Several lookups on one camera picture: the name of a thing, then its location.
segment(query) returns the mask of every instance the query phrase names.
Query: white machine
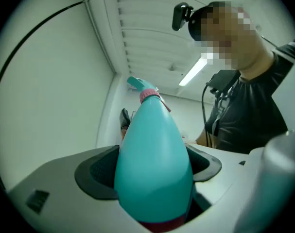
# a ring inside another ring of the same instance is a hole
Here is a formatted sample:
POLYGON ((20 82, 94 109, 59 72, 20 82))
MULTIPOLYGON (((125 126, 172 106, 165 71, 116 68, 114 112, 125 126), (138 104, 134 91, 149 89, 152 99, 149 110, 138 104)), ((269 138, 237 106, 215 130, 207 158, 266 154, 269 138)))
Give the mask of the white machine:
MULTIPOLYGON (((295 64, 273 98, 291 130, 265 148, 239 154, 186 145, 196 188, 193 213, 172 232, 261 232, 282 210, 295 190, 295 64)), ((9 197, 39 232, 147 233, 113 189, 118 154, 119 146, 110 146, 47 162, 9 197)))

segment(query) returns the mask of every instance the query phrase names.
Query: man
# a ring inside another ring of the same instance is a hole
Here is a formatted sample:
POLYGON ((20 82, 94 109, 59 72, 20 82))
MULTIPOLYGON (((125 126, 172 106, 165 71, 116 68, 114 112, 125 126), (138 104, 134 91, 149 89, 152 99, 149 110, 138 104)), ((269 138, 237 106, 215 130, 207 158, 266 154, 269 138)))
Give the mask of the man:
MULTIPOLYGON (((215 104, 207 121, 212 147, 249 153, 265 146, 271 138, 287 131, 271 96, 293 65, 286 56, 295 58, 295 41, 278 48, 284 55, 281 57, 265 47, 241 8, 212 2, 195 13, 192 18, 196 19, 189 21, 192 37, 206 42, 240 72, 230 91, 228 105, 221 109, 215 104)), ((207 146, 205 130, 196 143, 207 146)))

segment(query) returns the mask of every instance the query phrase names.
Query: fluorescent light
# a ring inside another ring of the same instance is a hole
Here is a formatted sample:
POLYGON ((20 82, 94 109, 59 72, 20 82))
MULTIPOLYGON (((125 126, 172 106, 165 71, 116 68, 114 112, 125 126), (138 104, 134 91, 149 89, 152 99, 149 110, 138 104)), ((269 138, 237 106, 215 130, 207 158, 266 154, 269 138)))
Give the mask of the fluorescent light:
POLYGON ((196 62, 196 64, 192 67, 192 69, 188 72, 188 74, 186 74, 186 76, 182 79, 182 81, 181 81, 178 85, 179 85, 179 86, 186 86, 187 83, 188 83, 189 81, 191 81, 191 79, 192 79, 193 77, 195 77, 196 74, 197 74, 198 72, 200 72, 200 70, 201 70, 202 68, 205 67, 205 65, 207 64, 207 62, 208 62, 208 60, 207 60, 206 58, 202 58, 202 57, 201 57, 201 58, 196 62))

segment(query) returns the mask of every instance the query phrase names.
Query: dark gray t-shirt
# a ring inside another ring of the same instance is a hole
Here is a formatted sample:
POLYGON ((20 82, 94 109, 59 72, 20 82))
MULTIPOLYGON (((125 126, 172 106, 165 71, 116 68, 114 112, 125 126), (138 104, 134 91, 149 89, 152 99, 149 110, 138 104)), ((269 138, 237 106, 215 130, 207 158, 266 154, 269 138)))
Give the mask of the dark gray t-shirt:
MULTIPOLYGON (((295 58, 295 47, 287 44, 277 49, 295 58)), ((237 80, 230 91, 228 106, 220 107, 220 102, 215 103, 207 121, 207 131, 218 137, 217 149, 249 153, 287 131, 272 94, 293 63, 274 55, 274 63, 265 73, 250 81, 241 77, 237 80)))

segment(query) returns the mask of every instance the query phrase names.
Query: teal bottle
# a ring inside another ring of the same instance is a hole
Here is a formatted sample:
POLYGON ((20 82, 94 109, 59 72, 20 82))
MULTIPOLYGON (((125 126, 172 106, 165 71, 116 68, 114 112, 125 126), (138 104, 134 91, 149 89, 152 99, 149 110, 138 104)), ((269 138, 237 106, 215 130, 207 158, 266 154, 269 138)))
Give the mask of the teal bottle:
POLYGON ((127 81, 140 92, 141 106, 117 161, 114 188, 120 205, 143 225, 183 224, 193 179, 182 136, 156 88, 133 76, 127 81))

